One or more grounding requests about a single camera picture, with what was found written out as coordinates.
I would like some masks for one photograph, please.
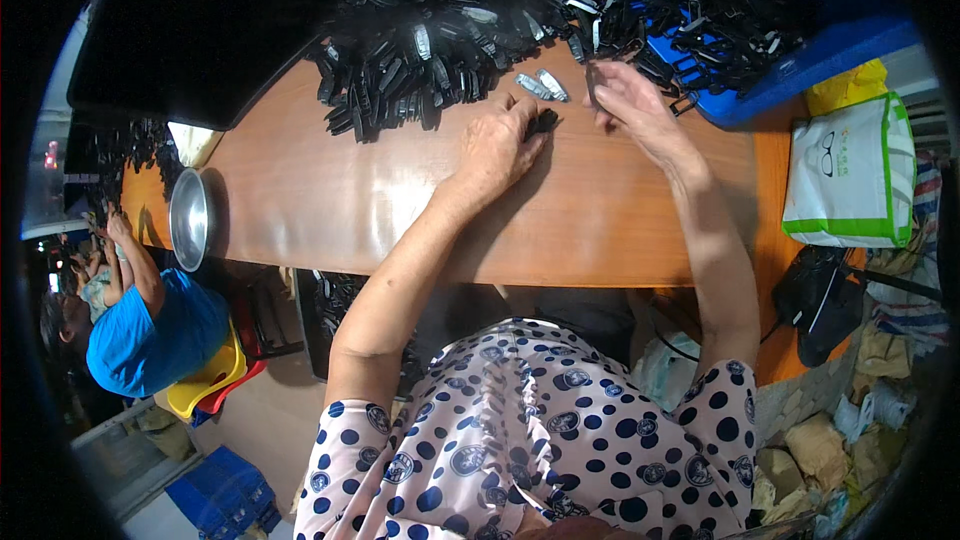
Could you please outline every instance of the white shopping bag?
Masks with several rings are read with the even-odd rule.
[[[916,174],[895,92],[812,117],[793,131],[782,230],[807,245],[906,246]]]

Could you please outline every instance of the polka dot shirt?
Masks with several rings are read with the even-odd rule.
[[[722,360],[673,412],[574,333],[513,318],[450,344],[395,421],[333,402],[296,539],[509,540],[526,508],[650,538],[744,532],[754,478],[749,367]]]

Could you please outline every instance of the man in blue shirt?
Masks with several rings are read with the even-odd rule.
[[[85,359],[105,390],[143,398],[200,370],[223,345],[229,329],[224,297],[183,271],[162,273],[134,238],[130,222],[111,212],[106,234],[123,249],[127,288],[90,323],[90,306],[77,296],[49,295],[41,314],[44,336]]]

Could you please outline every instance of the person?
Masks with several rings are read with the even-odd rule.
[[[675,198],[702,319],[672,412],[557,323],[510,318],[444,347],[395,420],[404,343],[458,234],[531,167],[532,98],[491,98],[357,296],[330,350],[297,538],[721,538],[745,531],[756,454],[753,271],[714,175],[660,92],[597,63],[597,126],[622,126]]]
[[[83,258],[79,253],[70,255],[66,265],[59,272],[59,288],[64,294],[76,294],[80,300],[90,307],[90,322],[96,324],[109,307],[114,306],[126,292],[123,282],[123,267],[118,258],[114,241],[109,237],[103,241],[106,265],[101,264],[104,258],[96,247],[96,234],[90,235],[94,243],[94,250],[89,258]],[[126,278],[133,279],[130,266],[126,258]]]
[[[230,313],[223,296],[183,271],[158,270],[126,215],[113,208],[106,235],[125,257],[118,259],[119,300],[93,323],[80,296],[48,293],[40,331],[48,345],[85,362],[104,390],[144,398],[206,365],[227,338]]]

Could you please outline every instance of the metal bowl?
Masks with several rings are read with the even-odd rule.
[[[210,195],[197,169],[187,167],[176,178],[170,197],[170,241],[186,271],[196,271],[210,247],[213,230]]]

